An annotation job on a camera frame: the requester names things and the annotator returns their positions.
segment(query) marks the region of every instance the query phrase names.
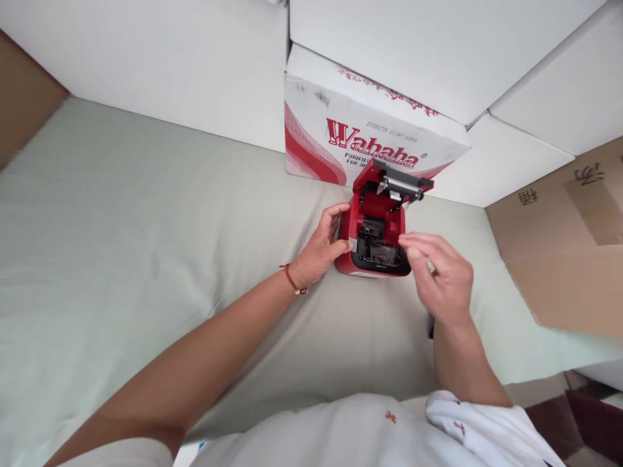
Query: person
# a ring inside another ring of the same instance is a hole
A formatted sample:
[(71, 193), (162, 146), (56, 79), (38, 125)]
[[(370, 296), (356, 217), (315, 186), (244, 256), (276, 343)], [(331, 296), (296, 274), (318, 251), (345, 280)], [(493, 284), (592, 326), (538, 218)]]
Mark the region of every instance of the person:
[[(171, 467), (186, 433), (231, 384), (296, 292), (318, 282), (352, 249), (349, 241), (332, 241), (348, 209), (348, 204), (326, 208), (289, 267), (162, 352), (45, 467)], [(357, 394), (279, 413), (246, 433), (211, 440), (193, 467), (564, 466), (526, 413), (513, 406), (487, 362), (470, 315), (470, 263), (436, 235), (407, 233), (399, 243), (419, 297), (435, 318), (434, 363), (442, 390), (429, 396), (426, 419), (393, 398)]]

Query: brown cardboard box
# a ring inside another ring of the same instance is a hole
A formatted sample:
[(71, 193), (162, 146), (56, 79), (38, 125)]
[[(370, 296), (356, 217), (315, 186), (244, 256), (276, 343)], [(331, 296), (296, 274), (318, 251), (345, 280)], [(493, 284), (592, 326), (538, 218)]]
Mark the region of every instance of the brown cardboard box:
[(623, 339), (623, 138), (486, 210), (540, 325)]
[(69, 96), (0, 30), (0, 171)]

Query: forearm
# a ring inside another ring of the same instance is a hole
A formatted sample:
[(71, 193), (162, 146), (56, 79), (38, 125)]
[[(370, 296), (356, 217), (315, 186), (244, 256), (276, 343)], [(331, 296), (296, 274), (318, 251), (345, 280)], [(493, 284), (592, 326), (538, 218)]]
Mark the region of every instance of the forearm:
[(465, 326), (435, 323), (434, 359), (442, 389), (453, 392), (461, 401), (512, 406), (489, 365), (472, 320)]
[(46, 467), (131, 437), (158, 439), (175, 456), (186, 432), (227, 389), (295, 298), (286, 273), (273, 274), (138, 372)]

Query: red string bracelet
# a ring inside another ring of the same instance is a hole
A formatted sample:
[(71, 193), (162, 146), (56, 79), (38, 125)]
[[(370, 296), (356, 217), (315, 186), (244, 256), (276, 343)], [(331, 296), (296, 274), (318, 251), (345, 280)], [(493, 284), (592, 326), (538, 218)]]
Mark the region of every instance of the red string bracelet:
[(287, 267), (290, 266), (290, 263), (281, 265), (279, 267), (285, 268), (284, 271), (286, 272), (286, 277), (287, 280), (290, 282), (290, 284), (292, 284), (292, 287), (294, 287), (294, 293), (296, 295), (305, 295), (307, 293), (307, 287), (305, 287), (304, 289), (299, 289), (297, 287), (297, 285), (294, 283), (294, 281), (292, 280), (292, 277), (290, 276), (290, 273), (287, 271)]

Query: finger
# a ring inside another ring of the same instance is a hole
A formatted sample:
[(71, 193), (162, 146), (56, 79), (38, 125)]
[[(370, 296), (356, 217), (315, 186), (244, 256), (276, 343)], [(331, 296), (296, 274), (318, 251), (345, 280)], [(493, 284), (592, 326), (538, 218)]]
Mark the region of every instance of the finger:
[(434, 243), (416, 239), (400, 238), (398, 239), (398, 243), (405, 249), (413, 247), (420, 250), (424, 256), (430, 259), (430, 262), (433, 263), (433, 266), (438, 269), (441, 274), (449, 272), (456, 264), (456, 260), (452, 256), (448, 255), (448, 253)]
[(323, 237), (329, 237), (331, 234), (331, 222), (333, 222), (333, 219), (338, 218), (343, 212), (348, 211), (349, 209), (350, 204), (348, 203), (334, 204), (333, 206), (326, 208), (320, 216), (318, 229), (316, 229), (317, 232)]
[(424, 296), (437, 293), (439, 289), (428, 268), (426, 256), (414, 246), (407, 248), (406, 252), (418, 292)]
[(353, 245), (351, 241), (338, 240), (335, 243), (329, 245), (327, 251), (331, 261), (334, 261), (338, 256), (343, 255), (344, 253), (348, 253), (354, 247), (355, 245)]
[(450, 243), (448, 243), (448, 241), (445, 238), (443, 238), (441, 235), (432, 235), (430, 233), (421, 233), (421, 232), (410, 232), (410, 233), (403, 233), (400, 235), (400, 237), (403, 237), (403, 236), (406, 239), (423, 240), (423, 241), (433, 243), (437, 245), (439, 248), (441, 248), (442, 250), (444, 250), (452, 258), (454, 259), (462, 258), (462, 256), (454, 249), (454, 247)]
[(329, 239), (333, 239), (333, 236), (336, 234), (338, 224), (339, 224), (339, 217), (334, 217), (333, 221), (331, 222), (331, 232), (330, 232)]

